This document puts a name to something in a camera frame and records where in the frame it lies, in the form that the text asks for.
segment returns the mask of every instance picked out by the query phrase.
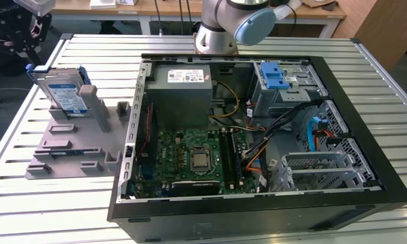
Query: open computer tower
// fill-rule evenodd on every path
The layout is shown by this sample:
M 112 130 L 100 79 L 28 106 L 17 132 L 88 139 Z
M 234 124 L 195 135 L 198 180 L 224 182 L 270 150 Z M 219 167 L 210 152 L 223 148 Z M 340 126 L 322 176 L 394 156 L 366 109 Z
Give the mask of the open computer tower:
M 322 57 L 143 55 L 108 211 L 136 242 L 332 230 L 405 204 Z

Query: gray floor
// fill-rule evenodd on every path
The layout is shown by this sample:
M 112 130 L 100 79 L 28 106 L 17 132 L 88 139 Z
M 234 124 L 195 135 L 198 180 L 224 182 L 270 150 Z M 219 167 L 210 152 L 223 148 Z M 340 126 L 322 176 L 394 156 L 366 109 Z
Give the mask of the gray floor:
M 97 34 L 100 30 L 100 23 L 97 21 L 75 21 L 60 20 L 53 21 L 55 28 L 63 33 L 80 33 L 80 34 Z M 139 23 L 129 22 L 127 25 L 116 22 L 115 27 L 128 35 L 140 34 Z M 151 25 L 152 33 L 157 33 L 157 25 Z M 180 28 L 172 23 L 167 23 L 168 33 L 166 35 L 179 35 Z M 47 41 L 43 43 L 43 50 L 40 57 L 47 60 L 49 54 L 56 46 L 59 37 L 49 33 Z M 390 72 L 394 79 L 407 92 L 407 55 L 401 59 L 398 65 Z M 25 88 L 32 87 L 32 81 L 25 74 L 16 77 L 4 77 L 0 75 L 0 88 Z M 0 90 L 1 102 L 0 102 L 0 139 L 7 131 L 7 128 L 12 122 L 13 116 L 20 108 L 20 105 L 27 96 L 27 90 Z

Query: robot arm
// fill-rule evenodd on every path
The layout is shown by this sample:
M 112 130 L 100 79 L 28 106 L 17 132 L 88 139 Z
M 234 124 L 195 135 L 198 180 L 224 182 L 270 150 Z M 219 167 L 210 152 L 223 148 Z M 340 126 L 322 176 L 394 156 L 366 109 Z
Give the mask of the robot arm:
M 39 43 L 47 38 L 51 21 L 51 14 L 36 16 L 12 0 L 0 0 L 0 51 L 17 53 L 40 65 Z
M 236 53 L 236 42 L 258 44 L 270 34 L 276 17 L 270 0 L 206 0 L 195 39 L 198 53 Z

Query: metal slotted worktable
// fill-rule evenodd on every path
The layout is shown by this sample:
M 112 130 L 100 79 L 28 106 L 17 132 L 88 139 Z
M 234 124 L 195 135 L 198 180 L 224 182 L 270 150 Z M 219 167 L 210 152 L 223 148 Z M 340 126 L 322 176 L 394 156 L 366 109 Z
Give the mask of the metal slotted worktable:
M 132 101 L 141 53 L 192 53 L 191 37 L 73 35 L 49 63 L 81 64 L 107 106 Z M 268 38 L 240 54 L 323 56 L 407 187 L 407 96 L 362 45 L 347 39 Z M 0 142 L 0 243 L 131 243 L 105 221 L 113 177 L 27 180 L 51 115 L 33 87 Z M 407 243 L 407 206 L 334 232 L 203 240 L 234 243 Z

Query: blue drive bay latch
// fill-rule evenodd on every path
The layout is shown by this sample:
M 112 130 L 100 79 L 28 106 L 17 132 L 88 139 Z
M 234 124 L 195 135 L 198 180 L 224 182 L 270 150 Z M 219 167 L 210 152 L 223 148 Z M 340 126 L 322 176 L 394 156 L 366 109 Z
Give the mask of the blue drive bay latch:
M 288 89 L 290 84 L 283 78 L 283 70 L 276 63 L 260 63 L 267 89 Z

